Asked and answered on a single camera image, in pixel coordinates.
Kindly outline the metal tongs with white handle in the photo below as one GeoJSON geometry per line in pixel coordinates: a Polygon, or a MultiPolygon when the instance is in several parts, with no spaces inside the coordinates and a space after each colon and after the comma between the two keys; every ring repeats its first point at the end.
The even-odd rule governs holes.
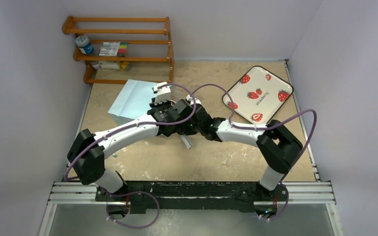
{"type": "Polygon", "coordinates": [[[180,135],[180,138],[182,139],[183,143],[185,144],[186,148],[187,149],[191,149],[192,148],[192,142],[190,140],[190,138],[186,135],[180,135]]]}

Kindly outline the light blue paper bag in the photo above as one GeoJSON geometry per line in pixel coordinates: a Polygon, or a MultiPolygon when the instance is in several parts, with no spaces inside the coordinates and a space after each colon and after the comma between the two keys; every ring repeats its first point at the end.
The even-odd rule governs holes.
{"type": "Polygon", "coordinates": [[[153,87],[156,83],[128,80],[108,110],[108,114],[122,125],[146,114],[149,104],[155,97],[153,87]]]}

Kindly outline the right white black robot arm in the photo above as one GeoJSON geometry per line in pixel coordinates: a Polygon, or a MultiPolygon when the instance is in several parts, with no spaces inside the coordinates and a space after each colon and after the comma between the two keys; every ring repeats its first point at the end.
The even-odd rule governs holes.
{"type": "Polygon", "coordinates": [[[268,200],[276,193],[276,186],[286,176],[302,151],[302,143],[279,121],[272,120],[265,125],[231,123],[225,118],[212,118],[200,101],[186,98],[190,105],[196,105],[188,129],[201,134],[209,141],[237,142],[259,148],[267,167],[257,186],[257,195],[268,200]]]}

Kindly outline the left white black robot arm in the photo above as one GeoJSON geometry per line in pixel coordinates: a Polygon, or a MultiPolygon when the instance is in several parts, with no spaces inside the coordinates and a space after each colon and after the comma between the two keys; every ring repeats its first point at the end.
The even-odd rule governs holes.
{"type": "Polygon", "coordinates": [[[114,201],[127,195],[127,184],[121,175],[108,169],[105,159],[138,141],[176,133],[194,115],[197,104],[184,99],[176,104],[165,103],[151,108],[146,114],[124,125],[92,133],[80,131],[69,152],[69,169],[73,169],[83,185],[96,184],[108,192],[114,201]]]}

